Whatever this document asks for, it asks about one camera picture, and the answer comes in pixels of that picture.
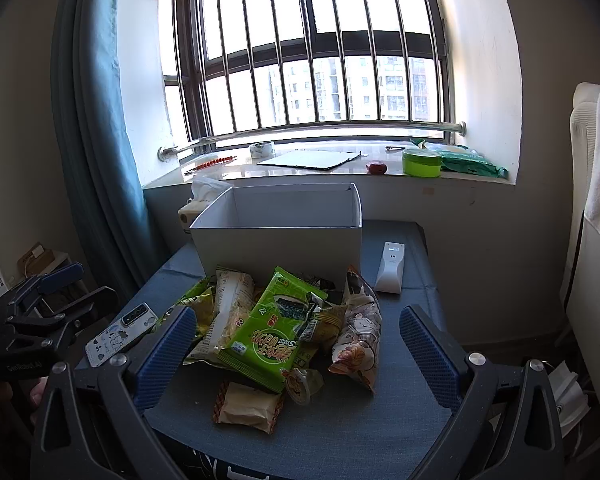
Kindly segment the left hand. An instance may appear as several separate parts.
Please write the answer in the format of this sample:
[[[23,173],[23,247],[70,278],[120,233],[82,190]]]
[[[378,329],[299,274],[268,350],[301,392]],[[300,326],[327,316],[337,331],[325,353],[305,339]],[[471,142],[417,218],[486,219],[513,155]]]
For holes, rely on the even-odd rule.
[[[33,389],[30,392],[30,399],[31,399],[32,403],[36,406],[39,406],[41,404],[42,397],[45,392],[45,388],[46,388],[46,384],[47,384],[47,379],[48,379],[47,376],[41,377],[38,380],[38,383],[33,387]]]

